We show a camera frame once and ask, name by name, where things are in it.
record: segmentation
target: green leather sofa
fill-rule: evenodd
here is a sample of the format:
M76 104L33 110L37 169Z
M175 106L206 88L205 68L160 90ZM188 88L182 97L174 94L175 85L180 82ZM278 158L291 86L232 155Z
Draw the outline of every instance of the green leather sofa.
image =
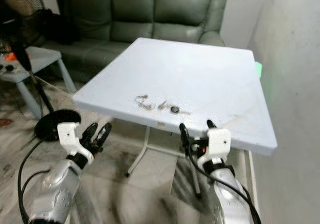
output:
M67 0L81 41L46 42L74 80L87 82L138 37L224 46L219 32L227 0Z

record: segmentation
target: white plastic table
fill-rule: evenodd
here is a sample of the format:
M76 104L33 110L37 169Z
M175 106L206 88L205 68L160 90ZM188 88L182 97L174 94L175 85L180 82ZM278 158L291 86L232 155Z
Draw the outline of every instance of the white plastic table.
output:
M139 95L155 108L140 107ZM250 50L139 38L73 98L80 108L169 132L184 123L191 136L204 136L210 119L231 131L233 147L264 155L277 147ZM159 110L164 101L190 115Z
M74 93L77 89L75 84L73 83L62 59L61 53L55 50L48 50L44 48L37 48L37 47L29 47L26 49L26 52L29 55L30 63L32 67L32 71L34 73L44 69L45 67L51 65L55 61L57 61L60 71L62 73L63 80L68 88L69 92ZM30 91L24 84L24 79L28 78L30 75L29 73L21 66L18 61L1 61L1 64L4 66L6 65L13 65L14 70L12 72L8 72L3 68L0 71L0 80L8 81L16 83L17 88L19 89L21 95L23 96L27 106L34 114L37 119L41 118L41 109Z

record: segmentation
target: gray stool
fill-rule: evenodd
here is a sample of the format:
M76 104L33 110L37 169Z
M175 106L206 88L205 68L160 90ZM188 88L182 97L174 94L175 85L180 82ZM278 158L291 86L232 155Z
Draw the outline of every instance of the gray stool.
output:
M68 91L70 93L74 93L75 91L77 91L75 84L73 83L61 59L61 53L59 51L37 47L29 47L26 51L29 55L32 71L34 73L44 69L45 67L57 61ZM37 119L40 119L41 108L24 84L24 80L29 77L29 73L26 70L24 70L24 68L18 61L1 61L1 64L5 66L13 65L14 70L12 72L6 71L5 69L1 70L0 80L15 83L33 115Z

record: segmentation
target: wire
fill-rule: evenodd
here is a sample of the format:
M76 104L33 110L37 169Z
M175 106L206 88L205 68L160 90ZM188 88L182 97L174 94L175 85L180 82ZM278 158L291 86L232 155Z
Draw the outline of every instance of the wire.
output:
M34 147L27 153L27 155L24 157L20 168L19 168L19 172L18 172L18 202L19 202L19 209L20 209L20 213L21 213L21 217L22 217L22 221L24 222L24 224L28 224L29 221L29 216L25 210L24 204L23 204L23 199L22 199L22 191L21 191L21 174L22 174L22 169L24 167L25 162L27 161L28 157L31 155L31 153L44 141L45 139L42 139L40 141L38 141Z
M39 174L42 174L42 173L48 173L49 171L50 171L50 169L37 171L37 172L33 173L33 174L25 181L25 184L24 184L24 186L22 187L22 190L21 190L22 199L24 198L23 196L24 196L24 193L25 193L25 189L26 189L28 183L31 181L31 179L34 178L36 175L39 175Z
M258 214L256 208L254 207L254 205L252 204L251 199L249 199L250 197L248 197L248 198L245 197L245 195L243 195L239 190L237 190L236 188L234 188L232 185L229 185L228 183L225 183L225 182L222 181L222 180L216 179L216 178L210 176L209 174L205 173L203 170L201 170L201 169L198 167L198 165L196 164L196 162L195 162L195 160L194 160L194 158L193 158L193 156L192 156L191 145L192 145L192 144L189 144L187 150L188 150L188 155L189 155L189 158L190 158L190 160L191 160L191 163L194 165L195 169L196 169L197 171L199 171L202 175L206 176L207 178L209 178L209 179L211 179L211 180L213 180L213 181L216 181L216 182L218 182L218 183L220 183L220 184L222 184L222 185L230 188L230 189L233 190L235 193L237 193L237 194L238 194L243 200L245 200L246 203L249 205L250 211L251 211L251 214L252 214L252 219L253 219L253 221L254 221L254 224L261 224L261 220L260 220L259 214Z

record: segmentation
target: marble floor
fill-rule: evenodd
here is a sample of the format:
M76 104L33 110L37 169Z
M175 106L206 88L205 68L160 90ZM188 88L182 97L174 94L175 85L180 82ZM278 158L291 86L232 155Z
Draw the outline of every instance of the marble floor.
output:
M54 84L65 90L63 82ZM78 109L70 94L48 86L45 91L56 109L79 111L82 131L93 122L99 127L109 121L113 124L103 152L84 170L66 223L210 223L210 217L201 211L202 200L194 198L189 177L181 178L188 172L188 162L184 159L179 158L177 162L175 156L149 149L130 178L125 177L143 146L146 127ZM18 224L22 220L17 204L17 170L35 143L26 145L37 121L13 84L0 82L0 118L13 121L0 127L0 223ZM149 143L179 150L180 139L178 135L151 129ZM50 168L65 156L58 142L44 142L26 162L22 182L35 171ZM228 161L234 166L238 179L247 185L244 152L232 150ZM40 178L43 176L34 178L26 189L24 202L28 213Z

